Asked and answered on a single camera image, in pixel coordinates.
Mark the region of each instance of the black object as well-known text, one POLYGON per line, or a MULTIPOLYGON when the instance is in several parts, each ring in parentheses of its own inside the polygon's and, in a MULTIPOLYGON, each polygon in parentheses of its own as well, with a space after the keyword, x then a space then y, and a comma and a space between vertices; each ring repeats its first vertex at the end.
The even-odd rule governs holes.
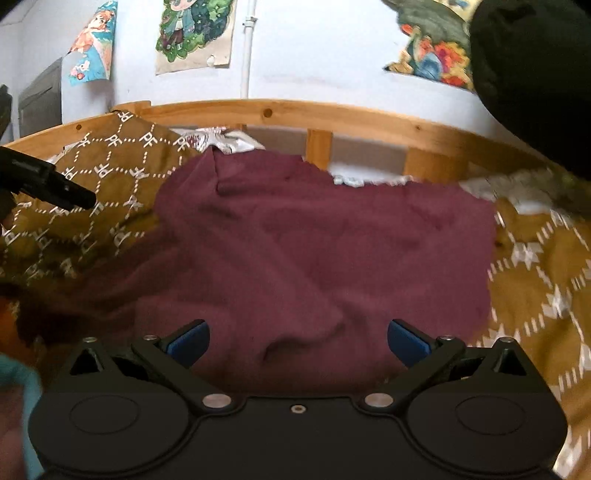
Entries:
POLYGON ((6 17, 22 0, 2 0, 0 2, 0 20, 6 17))
POLYGON ((26 193, 68 211, 96 204, 94 192, 66 179, 55 165, 6 147, 0 147, 0 189, 26 193))
POLYGON ((411 368, 368 396, 230 398, 186 368, 202 320, 126 358, 85 339, 30 418, 42 479, 558 479, 566 418, 516 341, 387 340, 411 368))
POLYGON ((589 0, 483 0, 470 22, 487 110, 550 160, 591 180, 589 0))
POLYGON ((0 138, 10 125, 12 115, 12 95, 8 93, 6 85, 0 86, 0 138))

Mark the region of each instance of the blue gripper pad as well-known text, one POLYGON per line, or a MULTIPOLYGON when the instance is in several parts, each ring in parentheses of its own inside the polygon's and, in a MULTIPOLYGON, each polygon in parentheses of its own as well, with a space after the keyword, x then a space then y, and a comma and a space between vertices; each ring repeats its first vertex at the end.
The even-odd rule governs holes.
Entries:
POLYGON ((390 351, 408 368, 431 353, 429 343, 393 320, 388 325, 388 346, 390 351))
POLYGON ((190 368, 207 352, 209 338, 209 326, 201 322, 170 342, 166 353, 185 368, 190 368))

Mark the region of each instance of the teal cloth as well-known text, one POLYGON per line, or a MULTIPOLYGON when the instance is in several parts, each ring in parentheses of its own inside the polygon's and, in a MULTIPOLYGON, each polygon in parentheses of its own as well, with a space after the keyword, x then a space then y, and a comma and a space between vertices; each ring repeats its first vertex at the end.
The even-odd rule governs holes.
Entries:
POLYGON ((187 37, 195 31, 195 20, 193 19, 193 14, 191 13, 190 8, 186 8, 185 10, 175 12, 175 16, 171 19, 171 21, 169 21, 168 25, 165 27, 164 33, 166 33, 167 37, 170 38, 170 36, 174 33, 177 26, 177 21, 180 18, 183 19, 183 34, 185 37, 187 37))
POLYGON ((31 412, 41 398, 41 380, 37 373, 6 355, 0 354, 0 387, 20 385, 22 391, 22 455, 25 460, 28 480, 35 480, 43 473, 43 468, 33 449, 28 435, 31 412))

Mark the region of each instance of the wooden bed frame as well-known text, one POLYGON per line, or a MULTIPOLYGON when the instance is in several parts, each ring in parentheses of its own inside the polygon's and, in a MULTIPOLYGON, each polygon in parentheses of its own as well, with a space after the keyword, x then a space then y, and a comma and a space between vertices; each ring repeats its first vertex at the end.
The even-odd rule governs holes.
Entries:
MULTIPOLYGON (((306 160, 327 169, 334 134, 408 147, 404 174, 420 180, 450 182, 467 175, 468 164, 490 172, 511 173, 545 165, 545 161, 510 145, 457 128, 354 106, 293 100, 215 100, 152 106, 150 101, 113 108, 130 111, 167 127, 248 125, 292 127, 308 131, 306 160)), ((38 158, 50 158, 81 140, 107 113, 21 138, 6 145, 38 158)))

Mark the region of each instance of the gray door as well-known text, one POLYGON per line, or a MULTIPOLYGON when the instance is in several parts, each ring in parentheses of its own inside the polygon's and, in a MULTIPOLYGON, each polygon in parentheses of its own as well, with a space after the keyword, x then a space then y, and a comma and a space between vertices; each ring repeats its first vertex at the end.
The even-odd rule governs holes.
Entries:
POLYGON ((61 59, 20 94, 18 112, 21 137, 61 125, 61 59))

